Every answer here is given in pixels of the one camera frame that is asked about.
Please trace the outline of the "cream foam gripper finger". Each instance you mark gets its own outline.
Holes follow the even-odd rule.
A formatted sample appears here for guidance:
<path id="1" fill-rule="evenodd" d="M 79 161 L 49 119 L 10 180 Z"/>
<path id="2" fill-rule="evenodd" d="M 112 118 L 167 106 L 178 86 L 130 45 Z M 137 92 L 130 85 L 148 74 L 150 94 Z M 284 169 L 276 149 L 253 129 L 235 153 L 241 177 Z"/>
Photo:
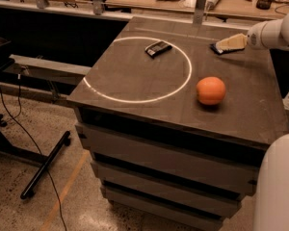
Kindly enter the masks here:
<path id="1" fill-rule="evenodd" d="M 247 36 L 244 34 L 236 34 L 229 38 L 224 38 L 216 44 L 217 47 L 222 50 L 245 48 L 247 45 Z"/>

